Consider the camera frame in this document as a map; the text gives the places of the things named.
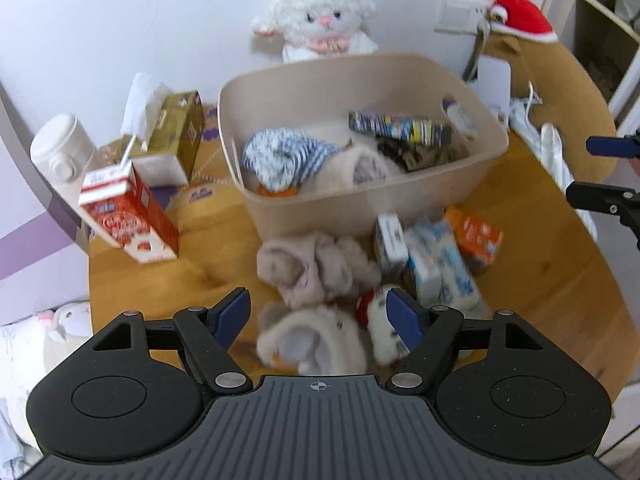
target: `red knit hat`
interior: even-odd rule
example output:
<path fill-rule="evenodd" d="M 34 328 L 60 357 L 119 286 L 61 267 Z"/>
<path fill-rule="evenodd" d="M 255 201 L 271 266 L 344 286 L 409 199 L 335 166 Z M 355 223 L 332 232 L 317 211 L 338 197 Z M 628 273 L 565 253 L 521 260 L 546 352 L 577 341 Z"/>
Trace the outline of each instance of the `red knit hat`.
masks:
<path fill-rule="evenodd" d="M 491 30 L 494 32 L 539 43 L 558 41 L 551 23 L 529 0 L 495 0 L 490 15 Z"/>

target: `juice box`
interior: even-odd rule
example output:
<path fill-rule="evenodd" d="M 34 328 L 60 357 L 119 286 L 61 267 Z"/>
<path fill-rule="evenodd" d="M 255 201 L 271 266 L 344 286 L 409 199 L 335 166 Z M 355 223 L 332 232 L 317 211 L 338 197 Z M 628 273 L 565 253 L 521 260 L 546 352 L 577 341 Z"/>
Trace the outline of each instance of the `juice box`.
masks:
<path fill-rule="evenodd" d="M 178 229 L 131 161 L 88 172 L 78 203 L 137 262 L 177 258 Z"/>
<path fill-rule="evenodd" d="M 473 272 L 485 269 L 495 261 L 503 233 L 479 216 L 447 207 L 445 218 L 453 230 L 460 254 Z"/>

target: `brown plush toy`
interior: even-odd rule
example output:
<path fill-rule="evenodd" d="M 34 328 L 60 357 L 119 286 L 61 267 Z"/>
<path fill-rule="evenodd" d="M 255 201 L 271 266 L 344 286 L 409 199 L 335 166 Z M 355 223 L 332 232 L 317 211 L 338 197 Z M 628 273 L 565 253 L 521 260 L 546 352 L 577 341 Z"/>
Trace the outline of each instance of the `brown plush toy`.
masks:
<path fill-rule="evenodd" d="M 616 125 L 596 85 L 529 0 L 496 0 L 491 17 L 484 54 L 511 65 L 511 97 L 528 97 L 531 82 L 543 102 L 531 108 L 531 123 L 558 129 L 576 180 L 604 181 L 616 159 L 590 155 L 585 142 L 589 136 L 614 137 Z"/>

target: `red milk carton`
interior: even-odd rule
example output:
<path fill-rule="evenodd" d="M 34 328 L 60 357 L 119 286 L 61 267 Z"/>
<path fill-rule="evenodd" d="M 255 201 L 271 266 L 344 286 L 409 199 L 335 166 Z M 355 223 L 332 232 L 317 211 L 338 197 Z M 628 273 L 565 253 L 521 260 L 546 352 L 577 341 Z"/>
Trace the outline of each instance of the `red milk carton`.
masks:
<path fill-rule="evenodd" d="M 129 161 L 84 177 L 78 203 L 141 264 L 178 256 L 178 229 Z"/>

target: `striped blue cloth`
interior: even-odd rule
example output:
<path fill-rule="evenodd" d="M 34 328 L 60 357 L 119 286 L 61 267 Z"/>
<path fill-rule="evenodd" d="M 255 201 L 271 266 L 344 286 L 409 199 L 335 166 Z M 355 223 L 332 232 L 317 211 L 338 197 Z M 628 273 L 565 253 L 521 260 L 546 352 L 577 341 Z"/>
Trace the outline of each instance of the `striped blue cloth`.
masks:
<path fill-rule="evenodd" d="M 256 133 L 242 150 L 242 166 L 271 192 L 298 187 L 342 149 L 300 130 L 280 128 Z"/>

